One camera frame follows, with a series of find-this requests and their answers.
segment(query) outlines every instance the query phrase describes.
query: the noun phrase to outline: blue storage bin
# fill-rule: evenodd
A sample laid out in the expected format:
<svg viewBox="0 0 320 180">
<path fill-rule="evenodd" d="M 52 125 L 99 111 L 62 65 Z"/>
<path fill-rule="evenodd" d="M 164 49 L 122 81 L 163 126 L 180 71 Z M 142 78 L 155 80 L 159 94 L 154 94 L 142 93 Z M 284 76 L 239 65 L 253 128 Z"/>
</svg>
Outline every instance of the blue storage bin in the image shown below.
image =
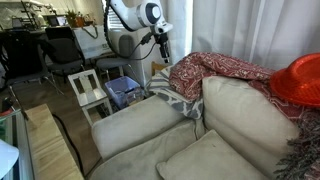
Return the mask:
<svg viewBox="0 0 320 180">
<path fill-rule="evenodd" d="M 111 95 L 113 101 L 119 109 L 127 107 L 127 94 L 140 88 L 140 85 L 127 76 L 123 76 L 105 83 L 105 86 Z"/>
</svg>

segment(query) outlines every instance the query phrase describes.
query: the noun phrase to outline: red blanket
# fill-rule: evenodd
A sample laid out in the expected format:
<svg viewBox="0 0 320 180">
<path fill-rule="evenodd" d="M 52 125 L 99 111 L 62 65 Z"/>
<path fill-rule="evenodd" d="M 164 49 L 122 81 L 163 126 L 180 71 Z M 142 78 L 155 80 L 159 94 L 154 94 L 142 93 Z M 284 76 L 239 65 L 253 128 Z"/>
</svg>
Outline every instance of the red blanket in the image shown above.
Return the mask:
<svg viewBox="0 0 320 180">
<path fill-rule="evenodd" d="M 202 79 L 205 77 L 220 75 L 247 80 L 249 85 L 263 93 L 289 120 L 297 123 L 301 130 L 298 139 L 289 141 L 289 145 L 293 144 L 295 152 L 280 162 L 287 165 L 287 168 L 277 172 L 279 179 L 319 178 L 320 139 L 315 137 L 320 137 L 320 111 L 289 103 L 273 94 L 270 91 L 268 81 L 274 72 L 274 70 L 235 57 L 218 53 L 195 52 L 184 57 L 172 68 L 169 83 L 176 92 L 185 98 L 195 100 L 202 93 Z M 312 153 L 311 160 L 306 157 L 307 151 L 310 150 L 309 147 L 316 149 L 316 153 Z"/>
</svg>

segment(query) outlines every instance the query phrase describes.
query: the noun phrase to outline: couch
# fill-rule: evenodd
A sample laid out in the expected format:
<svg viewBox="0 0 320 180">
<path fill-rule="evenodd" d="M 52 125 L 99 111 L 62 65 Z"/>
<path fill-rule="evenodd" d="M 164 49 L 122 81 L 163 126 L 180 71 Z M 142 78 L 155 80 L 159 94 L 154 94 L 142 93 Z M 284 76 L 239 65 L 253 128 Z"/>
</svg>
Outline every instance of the couch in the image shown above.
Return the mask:
<svg viewBox="0 0 320 180">
<path fill-rule="evenodd" d="M 298 128 L 243 80 L 207 77 L 202 93 L 200 119 L 154 95 L 96 122 L 90 179 L 274 179 Z"/>
</svg>

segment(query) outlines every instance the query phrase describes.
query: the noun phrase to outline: window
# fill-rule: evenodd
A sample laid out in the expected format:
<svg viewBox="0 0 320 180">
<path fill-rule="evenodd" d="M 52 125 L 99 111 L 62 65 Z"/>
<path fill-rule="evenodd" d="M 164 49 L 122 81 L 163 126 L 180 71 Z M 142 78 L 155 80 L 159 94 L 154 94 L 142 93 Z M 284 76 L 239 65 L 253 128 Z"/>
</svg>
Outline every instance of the window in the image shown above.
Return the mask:
<svg viewBox="0 0 320 180">
<path fill-rule="evenodd" d="M 102 4 L 103 4 L 103 10 L 105 11 L 106 1 L 102 0 Z M 109 30 L 119 30 L 124 28 L 117 14 L 111 8 L 109 8 L 109 14 L 108 14 L 108 28 Z"/>
</svg>

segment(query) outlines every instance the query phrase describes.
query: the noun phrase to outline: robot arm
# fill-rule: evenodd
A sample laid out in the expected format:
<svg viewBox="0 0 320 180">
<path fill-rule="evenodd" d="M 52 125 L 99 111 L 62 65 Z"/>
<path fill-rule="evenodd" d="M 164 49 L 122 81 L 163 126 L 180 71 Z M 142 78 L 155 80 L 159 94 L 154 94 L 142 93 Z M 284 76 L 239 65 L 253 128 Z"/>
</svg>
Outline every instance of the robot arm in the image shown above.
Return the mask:
<svg viewBox="0 0 320 180">
<path fill-rule="evenodd" d="M 160 1 L 143 0 L 140 5 L 131 8 L 126 7 L 122 0 L 107 1 L 128 31 L 150 27 L 156 43 L 160 44 L 161 56 L 167 63 L 169 57 L 167 32 L 173 26 L 165 21 Z"/>
</svg>

